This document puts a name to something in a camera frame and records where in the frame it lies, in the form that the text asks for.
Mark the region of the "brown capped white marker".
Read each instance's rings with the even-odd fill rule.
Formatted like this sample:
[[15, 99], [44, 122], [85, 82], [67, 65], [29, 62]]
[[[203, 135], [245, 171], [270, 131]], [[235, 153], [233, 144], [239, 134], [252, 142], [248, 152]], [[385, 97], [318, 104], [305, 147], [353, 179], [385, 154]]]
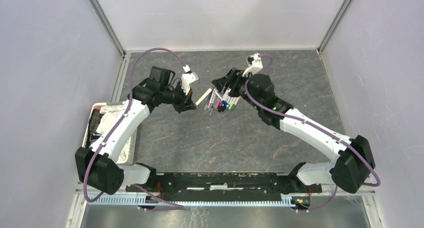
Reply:
[[198, 98], [197, 99], [197, 101], [195, 102], [195, 105], [196, 106], [199, 106], [200, 104], [201, 104], [201, 102], [203, 101], [203, 100], [205, 100], [210, 94], [211, 94], [211, 92], [213, 91], [213, 88], [208, 88], [206, 91], [205, 91], [205, 93], [204, 94], [202, 94], [201, 95], [201, 97], [200, 98]]

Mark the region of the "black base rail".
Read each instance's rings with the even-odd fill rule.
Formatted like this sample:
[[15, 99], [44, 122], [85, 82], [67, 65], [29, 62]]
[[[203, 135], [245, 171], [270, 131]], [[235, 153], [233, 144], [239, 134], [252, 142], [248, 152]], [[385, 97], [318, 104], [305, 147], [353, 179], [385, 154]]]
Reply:
[[141, 187], [159, 192], [170, 202], [278, 201], [281, 195], [322, 192], [319, 184], [305, 185], [294, 175], [277, 172], [165, 172], [157, 173]]

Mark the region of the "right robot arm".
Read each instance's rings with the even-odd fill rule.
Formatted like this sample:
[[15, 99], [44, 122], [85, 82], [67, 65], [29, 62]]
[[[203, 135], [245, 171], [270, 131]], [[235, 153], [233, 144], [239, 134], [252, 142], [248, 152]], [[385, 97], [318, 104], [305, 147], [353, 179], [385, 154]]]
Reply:
[[311, 185], [334, 184], [354, 194], [362, 186], [381, 184], [370, 143], [365, 137], [352, 138], [308, 118], [275, 94], [268, 75], [244, 75], [244, 71], [232, 69], [211, 83], [219, 92], [229, 90], [230, 97], [249, 103], [265, 124], [301, 139], [329, 159], [322, 163], [299, 163], [288, 179], [293, 191], [302, 192]]

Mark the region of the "white cloth in basket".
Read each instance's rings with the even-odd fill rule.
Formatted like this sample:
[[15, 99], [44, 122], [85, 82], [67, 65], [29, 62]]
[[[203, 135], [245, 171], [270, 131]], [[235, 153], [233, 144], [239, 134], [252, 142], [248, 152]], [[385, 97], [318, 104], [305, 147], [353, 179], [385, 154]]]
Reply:
[[123, 105], [102, 106], [99, 110], [102, 117], [96, 128], [96, 132], [98, 134], [104, 134], [123, 109]]

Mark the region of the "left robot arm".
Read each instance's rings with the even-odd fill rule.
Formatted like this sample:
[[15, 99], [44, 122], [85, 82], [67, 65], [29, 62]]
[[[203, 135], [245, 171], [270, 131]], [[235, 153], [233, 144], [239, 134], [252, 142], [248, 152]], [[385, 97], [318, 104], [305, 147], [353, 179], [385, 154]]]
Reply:
[[195, 110], [190, 85], [199, 77], [184, 66], [184, 73], [172, 86], [175, 72], [153, 66], [149, 77], [132, 88], [122, 110], [107, 130], [88, 148], [80, 147], [75, 161], [84, 195], [90, 186], [101, 194], [113, 195], [122, 186], [139, 185], [145, 192], [157, 186], [156, 169], [142, 163], [118, 165], [119, 156], [138, 126], [161, 104], [172, 105], [177, 113]]

